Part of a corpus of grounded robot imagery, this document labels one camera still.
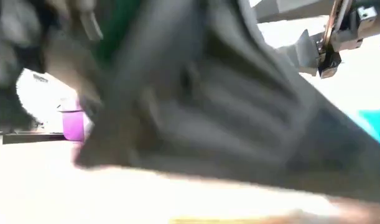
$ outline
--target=purple object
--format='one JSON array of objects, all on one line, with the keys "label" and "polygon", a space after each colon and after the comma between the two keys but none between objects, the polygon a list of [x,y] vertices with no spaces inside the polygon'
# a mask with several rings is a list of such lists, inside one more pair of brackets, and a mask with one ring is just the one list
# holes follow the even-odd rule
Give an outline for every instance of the purple object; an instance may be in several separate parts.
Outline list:
[{"label": "purple object", "polygon": [[69,141],[83,141],[85,139],[85,129],[83,127],[83,110],[78,103],[69,104],[64,101],[61,104],[63,117],[64,137]]}]

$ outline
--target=beige surface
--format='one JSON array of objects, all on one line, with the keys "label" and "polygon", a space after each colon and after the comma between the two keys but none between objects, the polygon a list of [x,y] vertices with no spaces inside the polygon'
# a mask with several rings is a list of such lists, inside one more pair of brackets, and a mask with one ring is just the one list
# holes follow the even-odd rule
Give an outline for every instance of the beige surface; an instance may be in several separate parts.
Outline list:
[{"label": "beige surface", "polygon": [[[168,223],[178,217],[271,215],[290,215],[293,221],[299,214],[304,218],[305,212],[317,215],[313,218],[374,223],[369,222],[374,212],[369,208],[344,210],[322,196],[130,169],[76,169],[71,163],[73,147],[70,142],[0,147],[0,223]],[[263,223],[287,223],[284,218],[281,222],[270,217]]]}]

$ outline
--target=green object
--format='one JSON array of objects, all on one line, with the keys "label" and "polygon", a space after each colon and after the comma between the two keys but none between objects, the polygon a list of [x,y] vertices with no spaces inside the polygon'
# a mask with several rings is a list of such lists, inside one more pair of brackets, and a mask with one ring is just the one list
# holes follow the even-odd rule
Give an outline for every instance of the green object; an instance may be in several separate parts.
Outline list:
[{"label": "green object", "polygon": [[93,54],[102,65],[109,65],[116,49],[121,44],[131,22],[141,5],[141,0],[103,0],[115,1],[111,16],[107,21],[99,21],[103,40],[93,49]]}]

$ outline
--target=black object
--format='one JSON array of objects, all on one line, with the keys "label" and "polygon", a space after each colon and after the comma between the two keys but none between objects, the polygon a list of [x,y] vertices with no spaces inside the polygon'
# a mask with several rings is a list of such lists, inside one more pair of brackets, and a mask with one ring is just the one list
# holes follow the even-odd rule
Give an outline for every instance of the black object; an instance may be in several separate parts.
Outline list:
[{"label": "black object", "polygon": [[15,47],[17,58],[20,59],[22,67],[37,73],[45,73],[44,55],[41,47]]},{"label": "black object", "polygon": [[0,88],[0,131],[29,129],[34,118],[22,107],[15,86]]},{"label": "black object", "polygon": [[16,143],[32,143],[32,142],[45,142],[45,141],[64,141],[66,140],[63,134],[52,133],[17,133],[3,135],[3,144],[16,144]]},{"label": "black object", "polygon": [[325,53],[325,60],[318,67],[318,72],[321,78],[334,76],[341,63],[341,57],[338,52],[329,50]]},{"label": "black object", "polygon": [[248,0],[150,0],[135,24],[77,164],[380,202],[380,144],[264,42]]}]

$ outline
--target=blue object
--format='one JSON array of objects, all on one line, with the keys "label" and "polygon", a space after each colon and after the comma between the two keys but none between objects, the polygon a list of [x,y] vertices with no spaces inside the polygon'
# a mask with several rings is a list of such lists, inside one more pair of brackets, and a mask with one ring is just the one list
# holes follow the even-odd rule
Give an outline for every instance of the blue object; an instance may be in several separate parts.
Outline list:
[{"label": "blue object", "polygon": [[380,142],[380,110],[362,110],[359,111],[359,115],[361,119],[367,121],[369,127],[355,122]]}]

